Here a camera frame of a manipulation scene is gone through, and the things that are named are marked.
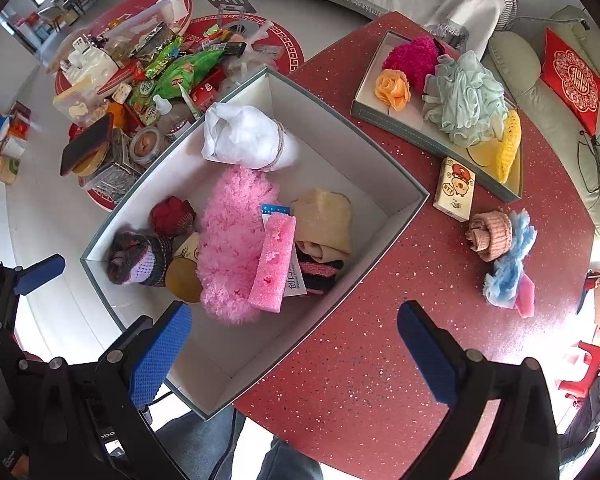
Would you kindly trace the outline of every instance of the red cushion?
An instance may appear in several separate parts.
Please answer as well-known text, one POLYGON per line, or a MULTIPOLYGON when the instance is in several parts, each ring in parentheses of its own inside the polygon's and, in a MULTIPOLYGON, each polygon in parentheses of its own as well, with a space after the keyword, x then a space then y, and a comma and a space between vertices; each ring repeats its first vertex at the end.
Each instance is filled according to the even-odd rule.
POLYGON ((589 135, 595 135, 600 111, 600 78, 550 28, 546 30, 540 79, 560 96, 589 135))

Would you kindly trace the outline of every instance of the orange artificial flower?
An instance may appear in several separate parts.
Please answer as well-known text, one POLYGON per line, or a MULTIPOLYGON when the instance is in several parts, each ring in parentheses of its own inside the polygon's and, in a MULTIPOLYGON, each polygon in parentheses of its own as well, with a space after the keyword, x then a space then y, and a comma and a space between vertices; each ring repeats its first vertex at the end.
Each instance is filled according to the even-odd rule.
POLYGON ((376 79, 374 94, 384 104, 399 112, 411 99, 407 76, 400 70, 385 68, 376 79))

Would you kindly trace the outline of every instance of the jeans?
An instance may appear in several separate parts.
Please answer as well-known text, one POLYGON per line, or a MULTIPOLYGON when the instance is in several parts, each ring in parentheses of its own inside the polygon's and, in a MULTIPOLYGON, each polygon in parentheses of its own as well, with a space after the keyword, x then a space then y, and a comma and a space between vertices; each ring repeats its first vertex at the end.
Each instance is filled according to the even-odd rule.
MULTIPOLYGON (((231 437, 235 411, 234 442, 244 426, 243 414, 227 406, 205 422, 196 413, 171 420, 155 434, 190 480, 208 480, 231 437)), ((235 446, 226 457, 216 480, 231 480, 235 446)), ((320 464, 274 437, 257 480, 322 480, 320 464)))

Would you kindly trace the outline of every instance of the cartoon tissue packet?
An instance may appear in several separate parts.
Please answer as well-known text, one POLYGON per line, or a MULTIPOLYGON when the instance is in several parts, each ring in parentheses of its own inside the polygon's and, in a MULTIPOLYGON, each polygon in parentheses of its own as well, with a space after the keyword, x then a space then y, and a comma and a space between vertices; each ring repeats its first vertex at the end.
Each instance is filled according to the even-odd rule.
POLYGON ((451 157, 442 161, 433 207, 458 221, 466 222, 474 200, 475 173, 451 157))

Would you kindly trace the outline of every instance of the blue gripper pad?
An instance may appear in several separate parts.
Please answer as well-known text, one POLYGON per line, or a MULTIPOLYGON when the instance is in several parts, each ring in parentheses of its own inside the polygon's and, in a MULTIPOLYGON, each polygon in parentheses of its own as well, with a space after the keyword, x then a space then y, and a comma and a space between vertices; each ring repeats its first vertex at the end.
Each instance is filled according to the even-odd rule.
POLYGON ((13 287, 13 292, 26 296, 39 286, 50 282, 64 272, 64 258, 60 254, 49 256, 45 260, 33 264, 20 272, 18 283, 13 287))
POLYGON ((136 408, 154 400, 190 332, 191 311, 186 303, 181 303, 178 311, 131 373, 129 397, 136 408))
POLYGON ((398 310, 398 332, 433 397, 451 408, 457 397, 456 373, 430 331, 438 328, 430 320, 432 328, 424 325, 410 303, 403 303, 398 310))

